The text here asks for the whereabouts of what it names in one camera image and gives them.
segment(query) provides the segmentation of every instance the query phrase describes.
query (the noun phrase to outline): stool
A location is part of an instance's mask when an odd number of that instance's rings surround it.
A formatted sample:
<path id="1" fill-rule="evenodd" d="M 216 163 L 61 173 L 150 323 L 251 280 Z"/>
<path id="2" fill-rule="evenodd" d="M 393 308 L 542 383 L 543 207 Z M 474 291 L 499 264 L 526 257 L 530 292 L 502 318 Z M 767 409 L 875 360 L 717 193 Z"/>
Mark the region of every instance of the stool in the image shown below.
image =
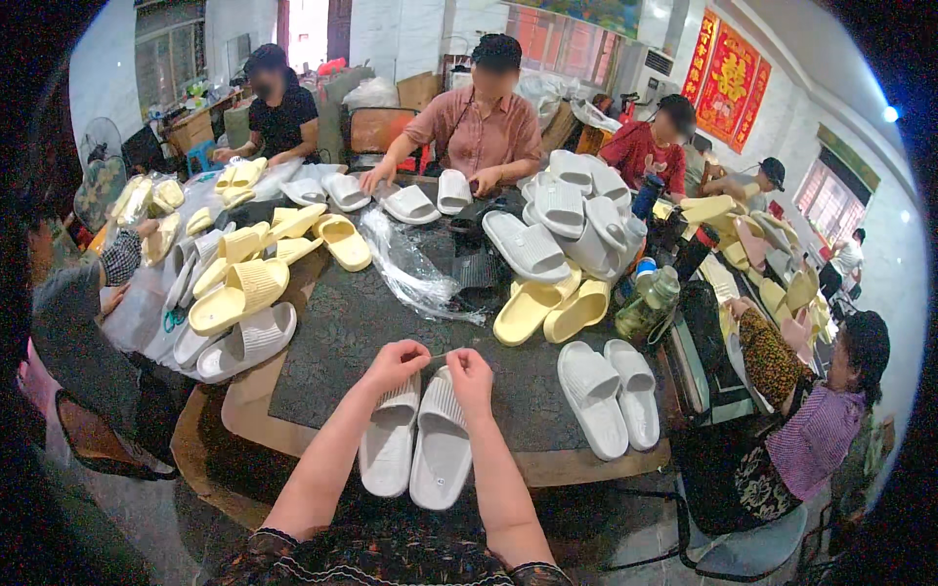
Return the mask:
<path id="1" fill-rule="evenodd" d="M 189 165 L 189 177 L 192 177 L 196 173 L 192 172 L 192 160 L 195 159 L 199 163 L 199 173 L 205 173 L 206 171 L 217 171 L 224 167 L 221 163 L 213 163 L 210 161 L 209 155 L 215 151 L 215 141 L 204 141 L 203 143 L 198 143 L 186 154 L 186 163 Z"/>

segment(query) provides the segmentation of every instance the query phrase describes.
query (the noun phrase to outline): chair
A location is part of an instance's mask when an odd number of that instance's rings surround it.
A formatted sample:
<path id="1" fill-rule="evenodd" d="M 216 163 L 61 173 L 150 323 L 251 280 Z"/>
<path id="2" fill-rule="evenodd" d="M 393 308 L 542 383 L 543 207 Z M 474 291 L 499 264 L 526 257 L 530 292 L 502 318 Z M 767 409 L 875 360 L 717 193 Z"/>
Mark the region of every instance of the chair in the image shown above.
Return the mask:
<path id="1" fill-rule="evenodd" d="M 684 482 L 678 475 L 674 492 L 620 488 L 619 491 L 639 497 L 674 501 L 677 505 L 677 547 L 648 560 L 607 566 L 606 571 L 622 570 L 678 556 L 681 563 L 700 576 L 735 582 L 754 582 L 778 570 L 801 543 L 808 523 L 808 508 L 802 503 L 789 514 L 761 527 L 741 533 L 707 535 L 697 528 L 690 515 Z M 706 548 L 694 562 L 688 549 Z"/>

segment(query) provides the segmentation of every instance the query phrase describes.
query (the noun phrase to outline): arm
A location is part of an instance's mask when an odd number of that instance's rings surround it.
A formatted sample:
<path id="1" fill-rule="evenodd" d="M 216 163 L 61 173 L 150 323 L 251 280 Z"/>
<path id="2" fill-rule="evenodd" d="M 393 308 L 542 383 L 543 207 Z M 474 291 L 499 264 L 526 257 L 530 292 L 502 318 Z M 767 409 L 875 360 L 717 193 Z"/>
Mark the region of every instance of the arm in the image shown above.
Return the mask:
<path id="1" fill-rule="evenodd" d="M 486 540 L 511 570 L 523 563 L 553 563 L 531 495 L 492 418 L 492 370 L 475 350 L 446 356 L 462 407 L 476 476 L 478 512 Z"/>
<path id="2" fill-rule="evenodd" d="M 430 352 L 412 340 L 387 344 L 365 376 L 349 389 L 306 448 L 265 527 L 304 541 L 332 522 L 355 462 L 358 445 L 378 399 L 430 363 Z"/>

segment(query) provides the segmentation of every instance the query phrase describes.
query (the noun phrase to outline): black cap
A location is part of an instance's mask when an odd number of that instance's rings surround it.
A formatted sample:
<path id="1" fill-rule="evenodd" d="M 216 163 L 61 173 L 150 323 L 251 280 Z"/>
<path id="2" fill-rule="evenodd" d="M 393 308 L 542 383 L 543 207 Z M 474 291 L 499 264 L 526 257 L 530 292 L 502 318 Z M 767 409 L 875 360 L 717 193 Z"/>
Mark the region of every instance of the black cap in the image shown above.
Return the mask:
<path id="1" fill-rule="evenodd" d="M 472 51 L 472 61 L 481 68 L 497 73 L 517 71 L 522 67 L 522 45 L 509 35 L 483 35 Z"/>
<path id="2" fill-rule="evenodd" d="M 669 94 L 658 102 L 658 107 L 668 113 L 681 136 L 690 138 L 697 131 L 697 111 L 689 99 L 680 94 Z"/>
<path id="3" fill-rule="evenodd" d="M 785 166 L 781 164 L 780 160 L 775 157 L 768 157 L 763 162 L 759 163 L 759 168 L 762 169 L 762 172 L 765 173 L 768 180 L 772 182 L 775 189 L 779 191 L 785 190 L 785 188 L 781 186 L 781 184 L 785 182 Z"/>

